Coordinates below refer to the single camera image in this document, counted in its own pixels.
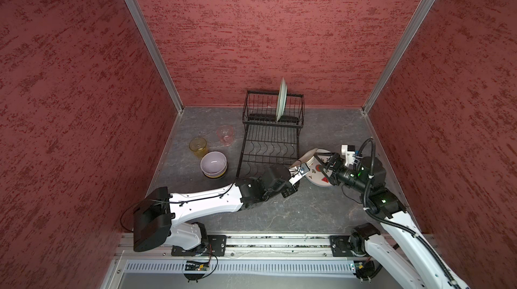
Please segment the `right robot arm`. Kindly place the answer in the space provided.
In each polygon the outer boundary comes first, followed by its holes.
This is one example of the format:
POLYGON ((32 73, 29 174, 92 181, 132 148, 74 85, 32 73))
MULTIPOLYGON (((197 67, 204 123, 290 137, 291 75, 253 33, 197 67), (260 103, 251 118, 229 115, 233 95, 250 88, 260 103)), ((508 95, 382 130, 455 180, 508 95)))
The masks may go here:
POLYGON ((371 223, 355 227, 349 250, 374 259, 374 269, 384 268, 403 288, 468 288, 422 235, 402 201, 385 183, 386 169, 377 158, 316 152, 309 162, 330 185, 358 192, 363 210, 394 239, 390 245, 371 223))

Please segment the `yellow bowl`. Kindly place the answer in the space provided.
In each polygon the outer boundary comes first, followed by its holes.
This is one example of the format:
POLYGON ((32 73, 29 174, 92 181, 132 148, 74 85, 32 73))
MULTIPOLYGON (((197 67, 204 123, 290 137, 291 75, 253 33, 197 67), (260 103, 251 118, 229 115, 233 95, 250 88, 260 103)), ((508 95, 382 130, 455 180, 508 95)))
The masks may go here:
POLYGON ((206 173, 206 172, 203 172, 203 174, 207 178, 210 178, 210 179, 220 179, 220 178, 224 177, 226 173, 227 173, 227 170, 223 170, 223 171, 221 171, 219 173, 206 173))

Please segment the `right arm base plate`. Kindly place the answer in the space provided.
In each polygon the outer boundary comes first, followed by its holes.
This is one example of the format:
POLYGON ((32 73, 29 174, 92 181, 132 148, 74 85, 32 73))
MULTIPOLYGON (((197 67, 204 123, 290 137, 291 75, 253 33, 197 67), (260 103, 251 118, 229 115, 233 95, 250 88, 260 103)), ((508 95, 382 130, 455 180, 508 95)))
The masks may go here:
POLYGON ((333 257, 363 257, 362 242, 356 236, 332 235, 329 237, 333 257))

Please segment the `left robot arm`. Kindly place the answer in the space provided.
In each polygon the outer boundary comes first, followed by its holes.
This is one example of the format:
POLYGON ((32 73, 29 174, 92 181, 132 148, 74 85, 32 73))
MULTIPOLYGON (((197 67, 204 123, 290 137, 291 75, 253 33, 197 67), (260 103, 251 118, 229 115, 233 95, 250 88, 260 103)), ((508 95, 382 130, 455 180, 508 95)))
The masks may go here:
POLYGON ((258 178, 197 193, 170 193, 159 187, 120 217, 122 228, 133 233, 133 251, 145 252, 168 245, 195 254, 209 246, 205 226, 194 220, 221 213, 249 210, 281 195, 296 193, 299 181, 310 172, 305 162, 292 168, 275 164, 258 178))

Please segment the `lavender ceramic bowl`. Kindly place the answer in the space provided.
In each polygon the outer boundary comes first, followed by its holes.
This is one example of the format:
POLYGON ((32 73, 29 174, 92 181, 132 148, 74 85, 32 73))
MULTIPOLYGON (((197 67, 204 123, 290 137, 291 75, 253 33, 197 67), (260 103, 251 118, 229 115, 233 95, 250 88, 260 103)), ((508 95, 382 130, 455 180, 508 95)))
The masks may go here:
POLYGON ((200 168, 202 172, 219 173, 228 169, 228 161, 221 152, 209 152, 202 158, 200 168))

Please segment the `pink glass cup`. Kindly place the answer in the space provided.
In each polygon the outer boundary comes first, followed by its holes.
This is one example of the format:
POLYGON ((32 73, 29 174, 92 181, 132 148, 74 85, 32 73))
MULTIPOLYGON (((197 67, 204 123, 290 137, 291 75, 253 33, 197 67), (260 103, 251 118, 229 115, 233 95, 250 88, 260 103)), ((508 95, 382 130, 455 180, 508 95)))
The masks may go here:
POLYGON ((217 129, 217 135, 221 143, 228 147, 234 142, 234 128, 232 126, 220 126, 217 129))

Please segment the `amber glass cup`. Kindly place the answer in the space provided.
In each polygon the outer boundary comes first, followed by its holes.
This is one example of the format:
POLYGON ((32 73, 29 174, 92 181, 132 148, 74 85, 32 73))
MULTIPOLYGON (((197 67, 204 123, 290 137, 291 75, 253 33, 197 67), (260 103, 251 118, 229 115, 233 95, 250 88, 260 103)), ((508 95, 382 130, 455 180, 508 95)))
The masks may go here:
POLYGON ((208 153, 208 143, 205 138, 193 138, 188 144, 189 150, 199 159, 208 153))

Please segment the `white plate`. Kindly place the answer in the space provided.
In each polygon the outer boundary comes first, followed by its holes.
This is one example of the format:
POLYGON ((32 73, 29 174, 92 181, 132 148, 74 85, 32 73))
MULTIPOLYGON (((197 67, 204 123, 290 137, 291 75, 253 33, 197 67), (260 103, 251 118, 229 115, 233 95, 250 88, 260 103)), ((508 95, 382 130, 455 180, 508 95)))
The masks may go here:
POLYGON ((323 182, 322 182, 322 173, 321 172, 318 172, 316 170, 316 161, 314 161, 314 163, 311 165, 311 167, 309 167, 310 169, 310 172, 305 176, 311 183, 313 183, 314 185, 316 186, 319 186, 319 187, 333 187, 333 186, 326 186, 323 182))
POLYGON ((311 167, 311 165, 312 165, 312 164, 314 163, 314 161, 316 160, 316 159, 315 159, 315 154, 318 154, 318 153, 324 153, 324 152, 327 152, 327 150, 325 150, 325 149, 321 149, 321 148, 314 148, 314 149, 312 149, 312 150, 309 150, 307 153, 305 153, 301 158, 297 159, 296 161, 306 162, 306 163, 307 163, 307 165, 308 165, 309 167, 311 167))

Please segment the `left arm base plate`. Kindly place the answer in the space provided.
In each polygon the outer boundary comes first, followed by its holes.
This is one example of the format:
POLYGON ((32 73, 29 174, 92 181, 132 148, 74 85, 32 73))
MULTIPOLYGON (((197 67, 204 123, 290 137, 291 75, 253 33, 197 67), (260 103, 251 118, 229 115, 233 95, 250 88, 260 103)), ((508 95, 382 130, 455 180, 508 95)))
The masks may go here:
POLYGON ((201 239, 200 245, 190 250, 173 246, 171 255, 173 257, 209 257, 212 255, 223 257, 226 251, 227 239, 226 235, 207 235, 201 239))

